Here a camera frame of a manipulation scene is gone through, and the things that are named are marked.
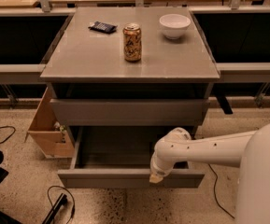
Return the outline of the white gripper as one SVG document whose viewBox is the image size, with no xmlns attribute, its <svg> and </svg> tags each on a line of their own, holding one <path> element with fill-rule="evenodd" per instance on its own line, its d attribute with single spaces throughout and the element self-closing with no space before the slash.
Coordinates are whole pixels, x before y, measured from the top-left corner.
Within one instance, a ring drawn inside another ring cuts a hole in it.
<svg viewBox="0 0 270 224">
<path fill-rule="evenodd" d="M 168 176 L 172 171 L 172 163 L 160 158 L 152 157 L 150 161 L 150 170 L 152 174 L 149 176 L 151 184 L 158 184 L 163 178 Z"/>
</svg>

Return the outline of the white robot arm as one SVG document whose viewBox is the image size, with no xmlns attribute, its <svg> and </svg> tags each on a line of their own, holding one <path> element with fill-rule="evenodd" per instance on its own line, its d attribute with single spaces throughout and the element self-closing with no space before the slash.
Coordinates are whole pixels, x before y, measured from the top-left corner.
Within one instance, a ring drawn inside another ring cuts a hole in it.
<svg viewBox="0 0 270 224">
<path fill-rule="evenodd" d="M 198 140 L 176 128 L 156 143 L 149 181 L 161 182 L 183 161 L 237 167 L 235 223 L 270 224 L 270 124 L 257 131 Z"/>
</svg>

